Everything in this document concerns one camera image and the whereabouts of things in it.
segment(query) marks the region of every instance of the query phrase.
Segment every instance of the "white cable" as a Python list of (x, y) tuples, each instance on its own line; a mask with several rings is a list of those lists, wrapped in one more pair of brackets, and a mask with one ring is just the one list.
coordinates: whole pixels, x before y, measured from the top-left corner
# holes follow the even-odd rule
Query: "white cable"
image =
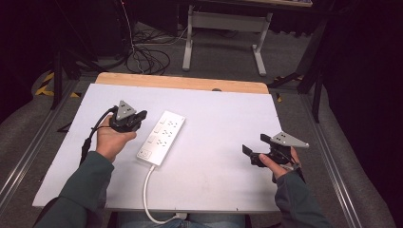
[(147, 214), (148, 218), (149, 218), (150, 220), (152, 220), (154, 223), (157, 223), (157, 224), (166, 224), (167, 222), (169, 222), (170, 220), (173, 220), (173, 219), (186, 219), (186, 216), (187, 216), (186, 213), (177, 213), (174, 217), (172, 217), (172, 218), (170, 218), (170, 219), (168, 219), (168, 220), (165, 220), (165, 221), (158, 221), (158, 220), (152, 218), (152, 216), (151, 216), (151, 214), (149, 213), (148, 208), (147, 208), (146, 192), (147, 192), (148, 180), (149, 180), (149, 178), (150, 178), (150, 176), (151, 176), (151, 173), (154, 171), (154, 169), (155, 169), (155, 164), (153, 164), (153, 165), (151, 166), (150, 170), (148, 171), (147, 177), (145, 178), (144, 190), (143, 190), (144, 209), (145, 209), (145, 213)]
[[(129, 35), (130, 35), (130, 45), (131, 45), (131, 49), (133, 50), (133, 55), (134, 55), (134, 53), (136, 53), (136, 51), (134, 50), (133, 36), (131, 35), (131, 26), (130, 26), (130, 22), (129, 22), (128, 17), (127, 17), (127, 13), (125, 11), (125, 3), (123, 2), (123, 0), (121, 0), (121, 4), (122, 4), (122, 8), (124, 9), (125, 18), (126, 18), (127, 26), (128, 26), (128, 32), (129, 32)], [(142, 72), (142, 74), (144, 74), (144, 71), (140, 67), (139, 60), (136, 60), (136, 61), (137, 61), (137, 68)]]

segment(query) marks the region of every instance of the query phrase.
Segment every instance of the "metal rail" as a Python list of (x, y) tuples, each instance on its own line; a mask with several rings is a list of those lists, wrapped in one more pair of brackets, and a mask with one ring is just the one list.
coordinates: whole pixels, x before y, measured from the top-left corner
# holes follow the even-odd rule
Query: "metal rail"
[(306, 113), (309, 116), (309, 120), (315, 131), (315, 134), (317, 135), (317, 139), (320, 144), (320, 151), (322, 153), (322, 159), (326, 165), (326, 169), (333, 183), (333, 187), (335, 188), (338, 200), (340, 201), (341, 208), (344, 212), (344, 216), (346, 217), (347, 222), (349, 223), (349, 227), (354, 228), (362, 227), (359, 217), (351, 201), (350, 195), (347, 191), (346, 185), (337, 169), (337, 165), (332, 156), (332, 151), (329, 148), (328, 143), (326, 142), (320, 124), (316, 123), (314, 116), (311, 112), (312, 106), (309, 97), (308, 95), (300, 95), (299, 97), (303, 103)]
[(78, 81), (69, 80), (66, 83), (66, 88), (64, 91), (64, 96), (62, 101), (53, 109), (49, 111), (49, 114), (46, 116), (44, 122), (41, 127), (35, 134), (32, 142), (29, 144), (24, 155), (21, 157), (20, 161), (15, 165), (15, 167), (10, 172), (6, 183), (2, 187), (0, 191), (0, 216), (6, 210), (7, 205), (9, 204), (12, 196), (23, 180), (24, 176), (27, 174), (29, 167), (31, 166), (33, 160), (41, 149), (50, 127), (58, 116), (60, 110), (63, 107), (63, 104), (68, 99), (68, 95), (73, 92), (73, 89), (77, 85)]

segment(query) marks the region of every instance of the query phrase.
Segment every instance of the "power strip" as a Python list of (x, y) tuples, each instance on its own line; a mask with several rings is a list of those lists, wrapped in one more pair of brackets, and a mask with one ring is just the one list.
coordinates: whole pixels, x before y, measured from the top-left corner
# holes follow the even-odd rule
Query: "power strip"
[(137, 158), (161, 165), (169, 148), (178, 136), (185, 117), (165, 111), (144, 142)]

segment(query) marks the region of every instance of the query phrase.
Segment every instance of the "white table surface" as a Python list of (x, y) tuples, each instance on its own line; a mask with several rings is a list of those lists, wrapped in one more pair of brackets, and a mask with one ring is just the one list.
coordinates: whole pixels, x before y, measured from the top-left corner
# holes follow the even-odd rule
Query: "white table surface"
[[(272, 172), (250, 164), (241, 146), (268, 153), (259, 139), (281, 131), (270, 94), (213, 92), (123, 85), (91, 85), (33, 206), (58, 196), (77, 169), (81, 146), (90, 129), (109, 108), (124, 100), (147, 118), (138, 136), (114, 162), (106, 208), (142, 210), (143, 186), (150, 164), (136, 154), (165, 110), (186, 118), (163, 164), (150, 177), (150, 210), (184, 212), (271, 212), (277, 187)], [(96, 145), (92, 139), (91, 149)]]

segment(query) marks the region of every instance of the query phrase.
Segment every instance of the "black curtain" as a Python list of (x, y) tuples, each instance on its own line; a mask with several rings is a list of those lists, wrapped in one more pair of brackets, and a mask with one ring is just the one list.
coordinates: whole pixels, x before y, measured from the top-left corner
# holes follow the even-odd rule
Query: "black curtain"
[(32, 99), (31, 87), (51, 61), (47, 32), (30, 1), (0, 8), (0, 123)]
[(324, 69), (330, 107), (397, 227), (403, 227), (402, 10), (401, 1), (362, 1)]
[[(334, 0), (312, 0), (312, 9), (320, 11), (333, 10)], [(320, 23), (321, 18), (309, 15), (298, 14), (295, 15), (292, 12), (275, 12), (273, 13), (272, 22), (269, 29), (273, 32), (294, 32), (296, 37), (305, 35), (311, 35), (317, 25)]]

